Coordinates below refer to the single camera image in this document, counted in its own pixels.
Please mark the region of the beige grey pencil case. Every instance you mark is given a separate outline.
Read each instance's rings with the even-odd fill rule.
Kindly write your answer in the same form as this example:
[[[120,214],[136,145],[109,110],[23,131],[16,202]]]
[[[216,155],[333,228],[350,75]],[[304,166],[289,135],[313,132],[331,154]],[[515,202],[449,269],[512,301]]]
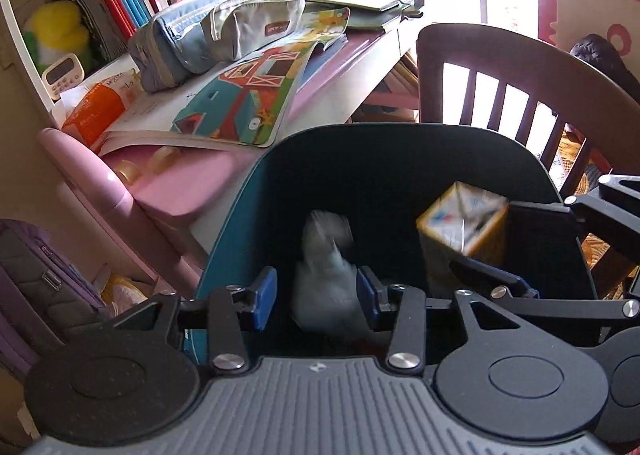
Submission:
[[[224,0],[202,19],[207,49],[233,62],[297,30],[305,0]]]

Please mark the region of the grey tissue paper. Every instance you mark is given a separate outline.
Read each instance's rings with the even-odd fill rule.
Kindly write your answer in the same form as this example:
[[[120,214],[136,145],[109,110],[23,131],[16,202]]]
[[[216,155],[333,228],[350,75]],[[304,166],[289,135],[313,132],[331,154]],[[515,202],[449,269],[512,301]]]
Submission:
[[[304,331],[355,341],[371,330],[357,296],[357,270],[343,257],[352,245],[348,220],[315,210],[303,228],[303,260],[293,287],[292,314]]]

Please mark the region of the yellow white milk carton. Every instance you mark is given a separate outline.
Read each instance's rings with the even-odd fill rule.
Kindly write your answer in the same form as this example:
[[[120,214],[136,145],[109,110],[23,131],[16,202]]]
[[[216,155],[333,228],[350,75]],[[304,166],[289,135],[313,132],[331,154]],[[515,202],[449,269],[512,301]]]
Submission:
[[[461,286],[451,261],[502,264],[508,211],[506,197],[456,182],[416,219],[431,296],[447,298]]]

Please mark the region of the white digital timer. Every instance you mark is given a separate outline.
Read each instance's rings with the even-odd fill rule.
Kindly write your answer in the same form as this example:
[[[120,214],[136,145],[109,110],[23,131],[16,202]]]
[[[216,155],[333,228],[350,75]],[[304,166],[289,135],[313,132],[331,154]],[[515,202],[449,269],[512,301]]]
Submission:
[[[85,71],[75,53],[67,53],[47,67],[41,80],[53,101],[61,97],[61,93],[75,88],[85,79]]]

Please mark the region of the blue grey pencil case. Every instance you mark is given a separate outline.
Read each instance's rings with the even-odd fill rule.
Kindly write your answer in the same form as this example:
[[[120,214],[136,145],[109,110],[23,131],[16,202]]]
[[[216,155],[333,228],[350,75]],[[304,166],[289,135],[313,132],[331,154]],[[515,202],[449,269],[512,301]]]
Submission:
[[[128,41],[128,52],[147,93],[176,88],[218,63],[207,47],[201,22],[223,1],[181,0],[137,29]]]

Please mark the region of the dark wooden chair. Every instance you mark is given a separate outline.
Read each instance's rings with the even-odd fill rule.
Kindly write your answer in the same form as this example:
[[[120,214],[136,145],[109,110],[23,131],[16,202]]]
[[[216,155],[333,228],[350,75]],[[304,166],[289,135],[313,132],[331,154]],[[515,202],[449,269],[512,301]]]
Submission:
[[[639,104],[613,80],[584,61],[539,39],[503,28],[465,23],[437,23],[416,38],[419,72],[419,113],[422,123],[442,122],[444,65],[466,68],[470,74],[459,119],[472,122],[478,74],[498,80],[487,123],[498,130],[509,87],[528,95],[515,140],[525,144],[540,104],[555,114],[555,123],[540,161],[549,168],[566,125],[584,137],[560,193],[573,194],[591,155],[600,154],[616,174],[639,173]]]

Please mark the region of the colourful open picture book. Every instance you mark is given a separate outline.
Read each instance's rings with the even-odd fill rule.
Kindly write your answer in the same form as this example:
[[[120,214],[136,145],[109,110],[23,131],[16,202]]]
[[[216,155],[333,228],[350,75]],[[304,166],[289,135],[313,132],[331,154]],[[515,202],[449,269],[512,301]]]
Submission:
[[[145,94],[92,149],[104,156],[136,145],[228,150],[268,148],[295,94],[347,44],[350,10],[303,15],[296,32],[183,86]]]

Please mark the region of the purple backpack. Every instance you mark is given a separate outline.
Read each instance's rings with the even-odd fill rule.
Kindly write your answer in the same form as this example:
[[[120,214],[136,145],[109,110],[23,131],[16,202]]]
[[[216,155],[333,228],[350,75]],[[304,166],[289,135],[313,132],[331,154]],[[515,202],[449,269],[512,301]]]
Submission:
[[[1,222],[1,367],[23,381],[40,357],[113,316],[40,227]]]

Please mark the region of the green closed notebook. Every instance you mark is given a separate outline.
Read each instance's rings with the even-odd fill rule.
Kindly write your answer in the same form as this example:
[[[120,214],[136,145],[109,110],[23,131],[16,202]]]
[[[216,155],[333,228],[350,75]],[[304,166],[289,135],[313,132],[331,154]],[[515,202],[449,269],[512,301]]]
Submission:
[[[414,11],[413,0],[306,0],[313,4],[349,8],[348,28],[373,32],[384,30]]]

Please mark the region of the pink cartoon board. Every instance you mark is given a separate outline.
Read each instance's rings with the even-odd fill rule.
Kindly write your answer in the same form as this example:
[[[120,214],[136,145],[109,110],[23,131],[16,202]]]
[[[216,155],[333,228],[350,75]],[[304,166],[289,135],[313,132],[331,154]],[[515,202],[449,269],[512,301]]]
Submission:
[[[568,51],[596,34],[639,74],[639,0],[538,0],[538,38]]]

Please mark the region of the orange tissue pack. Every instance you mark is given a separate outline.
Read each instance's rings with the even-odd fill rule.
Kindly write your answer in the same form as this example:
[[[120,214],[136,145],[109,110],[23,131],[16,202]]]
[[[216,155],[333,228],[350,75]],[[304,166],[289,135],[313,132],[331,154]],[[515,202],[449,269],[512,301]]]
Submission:
[[[92,86],[65,119],[62,131],[92,148],[142,93],[132,79],[107,78]]]

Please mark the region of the pink study desk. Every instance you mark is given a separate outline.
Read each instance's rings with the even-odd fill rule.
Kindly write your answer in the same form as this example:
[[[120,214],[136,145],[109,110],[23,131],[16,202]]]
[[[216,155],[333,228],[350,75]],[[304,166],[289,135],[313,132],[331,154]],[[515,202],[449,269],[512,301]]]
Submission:
[[[416,43],[425,15],[384,16],[347,42],[300,88],[277,137],[345,123]],[[166,137],[111,138],[95,153],[63,131],[38,140],[78,201],[154,281],[193,293],[247,171],[253,146]]]

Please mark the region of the yellow plush toy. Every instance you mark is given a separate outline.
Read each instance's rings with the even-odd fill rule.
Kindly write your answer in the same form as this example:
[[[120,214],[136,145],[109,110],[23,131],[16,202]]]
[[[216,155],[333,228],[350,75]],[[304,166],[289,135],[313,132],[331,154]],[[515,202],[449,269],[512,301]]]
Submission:
[[[27,20],[23,39],[39,75],[67,53],[78,56],[86,73],[91,70],[90,34],[70,0],[40,6]]]

